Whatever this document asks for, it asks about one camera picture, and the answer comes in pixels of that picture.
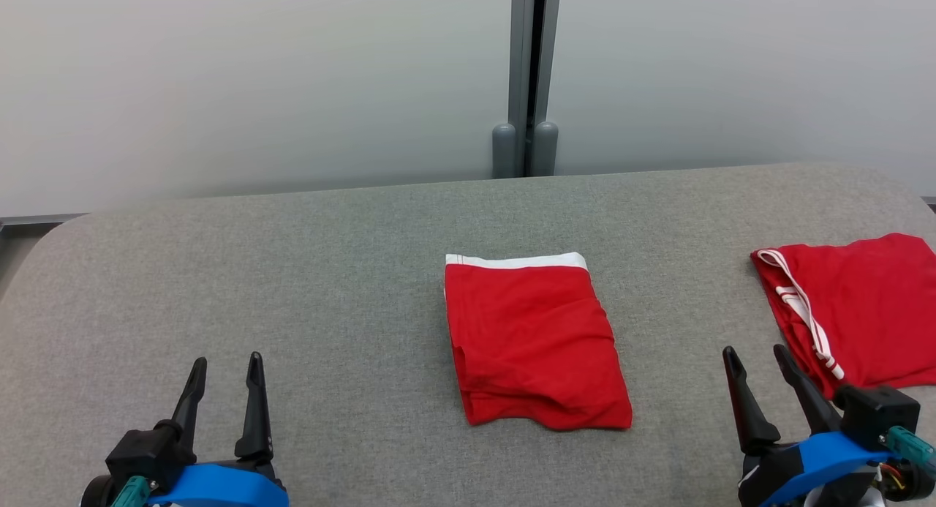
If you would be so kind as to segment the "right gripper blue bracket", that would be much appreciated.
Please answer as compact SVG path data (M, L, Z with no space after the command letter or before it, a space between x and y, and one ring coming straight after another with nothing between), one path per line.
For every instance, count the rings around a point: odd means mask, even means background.
M795 391L812 437L767 454L781 440L778 428L766 420L747 383L747 371L735 348L722 350L723 367L734 413L740 451L761 457L738 485L742 507L772 507L803 497L817 487L855 473L869 463L894 457L889 450L869 451L840 431L839 411L799 367L788 348L773 347L783 380Z

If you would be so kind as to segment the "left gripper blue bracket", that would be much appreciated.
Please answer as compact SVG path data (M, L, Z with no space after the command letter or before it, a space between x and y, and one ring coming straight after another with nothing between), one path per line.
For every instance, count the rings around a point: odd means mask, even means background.
M206 357L194 361L173 417L158 421L184 462L197 462L194 436L198 405L206 387ZM272 466L270 406L263 358L254 351L245 378L248 398L243 434L235 443L237 460L187 466L167 492L149 498L149 507L290 507L290 496Z

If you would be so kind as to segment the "red basketball jersey white trim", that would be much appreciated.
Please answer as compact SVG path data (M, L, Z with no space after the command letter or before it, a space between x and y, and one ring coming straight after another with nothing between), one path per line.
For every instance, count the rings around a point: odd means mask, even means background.
M936 252L903 233L751 254L793 360L832 398L842 385L936 386Z

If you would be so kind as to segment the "red shorts white stripe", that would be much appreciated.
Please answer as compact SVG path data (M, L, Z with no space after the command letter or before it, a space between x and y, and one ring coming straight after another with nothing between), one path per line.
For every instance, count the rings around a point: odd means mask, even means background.
M448 254L442 292L471 426L501 419L556 431L632 426L615 336L581 254Z

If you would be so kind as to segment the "grey fabric sofa cushion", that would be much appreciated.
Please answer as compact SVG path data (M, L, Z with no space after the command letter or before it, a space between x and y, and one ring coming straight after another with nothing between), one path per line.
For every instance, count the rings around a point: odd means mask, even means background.
M77 507L208 360L195 450L230 458L253 351L297 507L738 507L721 351L788 438L809 428L749 254L936 214L873 170L785 164L155 203L74 218L0 299L0 507ZM464 417L445 255L581 253L634 406L625 432Z

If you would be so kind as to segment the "grey rounded post foot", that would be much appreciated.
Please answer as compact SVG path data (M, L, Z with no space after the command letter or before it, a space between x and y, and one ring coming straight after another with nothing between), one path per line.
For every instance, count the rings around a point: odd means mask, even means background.
M517 130L512 124L498 124L491 131L491 177L517 177Z
M529 147L529 174L551 176L555 173L559 128L552 121L542 121L532 130Z

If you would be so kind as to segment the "grey metal wall post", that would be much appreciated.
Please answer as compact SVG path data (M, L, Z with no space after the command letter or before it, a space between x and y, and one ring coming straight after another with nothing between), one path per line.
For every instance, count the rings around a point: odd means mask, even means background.
M529 147L536 124L548 120L559 0L511 0L508 111L517 130L517 171L529 174Z

